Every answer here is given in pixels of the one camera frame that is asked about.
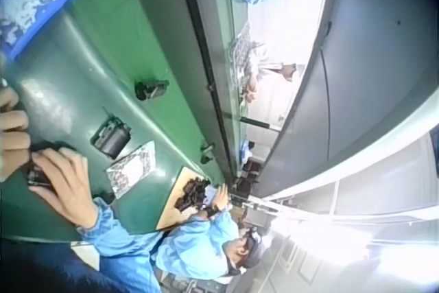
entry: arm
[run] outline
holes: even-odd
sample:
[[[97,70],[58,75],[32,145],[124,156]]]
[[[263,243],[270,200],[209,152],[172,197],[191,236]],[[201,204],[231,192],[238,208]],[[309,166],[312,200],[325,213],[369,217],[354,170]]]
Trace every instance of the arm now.
[[[224,237],[225,241],[239,238],[239,229],[229,211],[224,211],[219,214],[212,222],[212,227],[215,227]]]
[[[248,52],[248,64],[246,67],[246,74],[250,76],[249,84],[252,80],[255,81],[254,86],[250,86],[250,90],[257,91],[257,82],[260,82],[268,74],[262,72],[259,68],[261,63],[269,63],[270,56],[267,45],[253,41],[250,51]]]
[[[115,219],[112,209],[101,198],[95,198],[94,202],[99,210],[99,215],[93,228],[78,228],[82,239],[93,244],[99,255],[103,257],[149,257],[148,252],[161,238],[162,233],[132,236]]]
[[[60,152],[44,150],[33,154],[32,159],[47,175],[56,194],[42,187],[30,189],[80,226],[82,237],[95,245],[102,256],[100,272],[129,292],[160,292],[149,254],[150,244],[158,235],[130,236],[103,200],[92,201],[86,159],[65,148]]]
[[[101,256],[99,271],[127,287],[130,292],[160,292],[150,264],[149,251],[161,233],[131,236],[102,199],[96,198],[95,204],[99,208],[95,226],[91,229],[79,228],[78,232],[84,241],[96,247]]]
[[[183,225],[175,228],[170,237],[174,242],[176,252],[183,254],[191,248],[197,248],[198,244],[207,238],[211,222],[207,219],[205,211],[191,216]]]

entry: black device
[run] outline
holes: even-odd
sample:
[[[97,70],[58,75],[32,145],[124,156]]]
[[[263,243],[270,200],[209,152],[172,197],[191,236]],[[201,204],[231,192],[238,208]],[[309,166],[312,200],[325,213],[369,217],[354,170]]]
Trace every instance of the black device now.
[[[204,210],[207,212],[207,217],[211,218],[215,215],[217,215],[220,211],[220,209],[218,209],[218,206],[214,205],[214,206],[208,206],[206,208],[204,208]]]
[[[201,162],[202,165],[206,165],[208,162],[210,162],[212,160],[213,160],[213,158],[211,158],[209,156],[206,156],[205,154],[202,154],[200,162]]]
[[[210,184],[211,182],[209,180],[202,180],[201,178],[190,180],[183,188],[185,195],[177,199],[174,207],[180,212],[183,212],[189,207],[200,209],[203,206],[206,188]]]
[[[91,139],[91,143],[100,152],[114,160],[131,140],[130,131],[131,128],[122,120],[111,115]]]
[[[55,192],[54,187],[50,183],[50,180],[43,172],[41,167],[31,162],[27,168],[27,186],[29,187],[43,187]]]
[[[145,101],[146,99],[152,99],[162,96],[166,93],[169,86],[169,80],[157,80],[155,82],[138,82],[134,86],[136,97]]]

